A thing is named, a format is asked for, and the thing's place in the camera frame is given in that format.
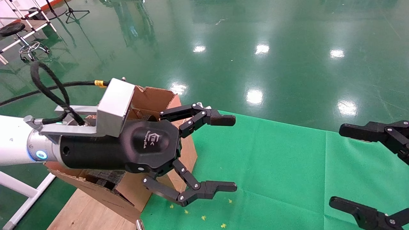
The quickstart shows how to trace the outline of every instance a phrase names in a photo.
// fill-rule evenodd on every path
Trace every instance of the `green cloth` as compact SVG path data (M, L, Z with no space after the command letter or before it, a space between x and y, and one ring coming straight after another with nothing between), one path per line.
M329 207L330 197L388 214L409 207L409 167L382 144L235 115L233 127L203 126L193 134L193 175L233 181L238 190L173 208L153 195L142 213L147 230L222 229L223 223L231 230L358 230L351 215Z

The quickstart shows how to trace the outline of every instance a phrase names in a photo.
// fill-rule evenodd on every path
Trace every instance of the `black cable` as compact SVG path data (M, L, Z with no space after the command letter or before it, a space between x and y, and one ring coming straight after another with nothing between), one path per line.
M41 82L40 80L40 75L39 75L39 68L42 68L47 72L47 74L51 77L51 79L55 82L57 85L58 89L61 91L63 94L64 100L61 100L59 97L57 97L54 93L51 92L45 85ZM61 122L67 114L70 114L71 117L78 123L78 125L82 126L85 124L84 120L81 118L78 113L76 113L71 107L70 107L70 98L67 94L67 91L65 90L63 84L60 82L60 80L55 76L54 72L48 68L44 63L35 61L31 65L30 68L30 74L31 74L31 79L33 80L33 83L37 86L38 90L40 90L44 95L46 95L48 98L50 98L52 101L54 101L57 105L61 106L64 109L64 113L60 115L59 117L56 118L46 118L43 119L43 124L52 124L56 122Z
M108 84L109 84L108 81L103 81L104 86L108 86ZM95 86L95 81L71 81L71 82L63 83L63 86L64 87L70 87L70 86ZM57 88L58 88L58 86L47 87L47 89L49 89L49 90L55 90ZM36 90L36 91L28 92L28 93L23 94L23 95L12 97L10 99L7 99L5 101L0 102L0 107L5 106L5 105L7 105L9 103L12 103L14 101L17 101L17 100L20 100L20 99L23 99L23 98L26 98L26 97L29 97L29 96L32 96L32 95L39 94L39 93L41 93L41 91Z

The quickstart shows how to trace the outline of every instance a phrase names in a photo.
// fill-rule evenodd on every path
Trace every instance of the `shiny epoxy floor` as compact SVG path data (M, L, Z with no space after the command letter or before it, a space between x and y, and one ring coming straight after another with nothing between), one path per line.
M62 39L49 35L44 41L51 57L37 52L63 82L126 77L173 90L186 104L202 101L330 131L342 123L408 118L408 1L75 0L70 5L91 13L79 24L53 20ZM29 66L13 60L15 52L6 52L10 64L0 66L0 100L35 89ZM96 87L68 92L72 104L86 105L97 104L103 94ZM34 96L0 113L50 117L54 107ZM41 165L0 170L32 186L46 175ZM46 229L73 191L54 182L18 229L33 223ZM17 196L5 188L0 192L1 200ZM23 200L1 202L7 205L0 205L0 223Z

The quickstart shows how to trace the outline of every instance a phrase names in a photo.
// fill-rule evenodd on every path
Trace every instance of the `wooden board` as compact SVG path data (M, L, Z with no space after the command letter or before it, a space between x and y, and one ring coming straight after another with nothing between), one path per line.
M77 189L47 230L135 230L127 221Z

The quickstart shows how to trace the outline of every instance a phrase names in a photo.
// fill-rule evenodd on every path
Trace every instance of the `open cardboard box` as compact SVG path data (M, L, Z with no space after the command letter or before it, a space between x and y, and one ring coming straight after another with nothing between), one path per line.
M135 86L132 99L132 109L128 119L141 119L145 115L159 117L159 112L167 108L181 106L178 95L169 90ZM179 127L184 120L172 122ZM179 160L189 171L193 171L197 159L192 137L182 139L182 151ZM87 169L67 169L58 162L45 163L49 171L61 180L81 189L86 194L98 200L112 211L135 223L148 202L151 192L142 185L144 174L120 173L119 182L110 186L102 186L93 178L87 176ZM175 170L170 171L157 180L167 186L182 192L186 189L184 181Z

